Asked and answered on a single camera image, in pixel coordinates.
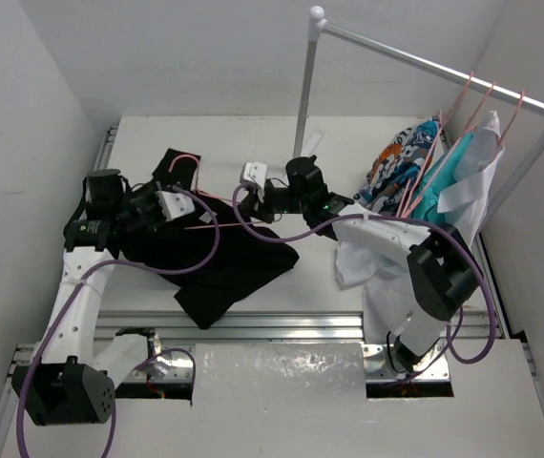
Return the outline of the pink wire hanger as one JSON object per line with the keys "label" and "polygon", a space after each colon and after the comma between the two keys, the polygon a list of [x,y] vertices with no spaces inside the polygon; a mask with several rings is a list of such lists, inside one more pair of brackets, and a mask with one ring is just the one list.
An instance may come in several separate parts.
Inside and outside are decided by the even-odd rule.
{"label": "pink wire hanger", "polygon": [[[167,172],[172,173],[174,171],[174,169],[176,168],[177,163],[184,160],[184,159],[193,161],[196,164],[195,165],[195,171],[194,171],[193,176],[192,176],[191,186],[193,187],[193,190],[197,194],[199,194],[201,196],[221,200],[221,201],[227,203],[228,205],[229,205],[229,203],[232,203],[230,198],[224,198],[224,197],[221,197],[221,196],[218,196],[218,195],[210,194],[210,193],[202,191],[199,188],[200,156],[198,156],[198,155],[191,154],[191,153],[180,152],[178,155],[176,155],[174,158],[171,159],[171,162],[170,162],[170,164],[168,166]],[[247,226],[257,226],[257,225],[262,225],[262,224],[263,224],[262,222],[247,222],[246,223]],[[240,226],[240,224],[238,222],[230,222],[230,223],[221,224],[220,228],[229,228],[229,227],[238,227],[238,226]],[[204,224],[204,225],[201,225],[201,226],[197,226],[197,227],[193,228],[193,230],[206,229],[206,228],[209,228],[209,227],[212,227],[212,224]]]}

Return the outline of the black shirt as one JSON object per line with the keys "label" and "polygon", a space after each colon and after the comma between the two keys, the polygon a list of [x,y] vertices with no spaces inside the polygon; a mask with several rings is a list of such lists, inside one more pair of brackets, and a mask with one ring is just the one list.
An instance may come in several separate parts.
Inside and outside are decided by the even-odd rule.
{"label": "black shirt", "polygon": [[[220,228],[238,222],[232,208],[193,190],[193,161],[184,159],[172,173],[167,172],[179,153],[168,150],[149,181],[158,188],[177,185],[193,192],[201,200],[196,211],[154,230],[125,232],[118,225],[116,239],[127,260],[158,269],[161,277],[176,285],[178,305],[199,328],[208,329],[236,302],[292,270],[299,255],[285,243],[252,237],[242,226]],[[121,173],[113,173],[110,195],[117,217],[129,188]],[[212,227],[193,230],[204,224]]]}

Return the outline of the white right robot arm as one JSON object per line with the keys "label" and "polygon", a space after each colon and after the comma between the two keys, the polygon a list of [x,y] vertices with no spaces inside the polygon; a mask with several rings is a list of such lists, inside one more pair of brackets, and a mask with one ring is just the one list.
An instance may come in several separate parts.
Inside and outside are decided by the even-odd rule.
{"label": "white right robot arm", "polygon": [[411,372],[434,347],[455,313],[480,285],[481,272],[460,232],[367,210],[352,198],[329,191],[315,157],[300,156],[285,166],[286,186],[277,187],[261,162],[241,171],[246,195],[234,202],[238,217],[270,223],[297,214],[310,233],[338,243],[338,284],[364,286],[364,309],[394,337],[388,359],[395,372]]}

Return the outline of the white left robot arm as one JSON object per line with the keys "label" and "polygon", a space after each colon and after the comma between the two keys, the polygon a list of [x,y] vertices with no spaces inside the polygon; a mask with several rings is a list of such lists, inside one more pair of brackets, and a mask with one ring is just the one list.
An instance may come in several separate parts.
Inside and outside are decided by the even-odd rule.
{"label": "white left robot arm", "polygon": [[63,271],[52,314],[31,362],[11,385],[40,427],[104,424],[115,392],[153,354],[152,327],[124,327],[95,351],[94,334],[106,285],[120,255],[116,233],[130,195],[117,169],[82,182],[82,196],[64,227]]}

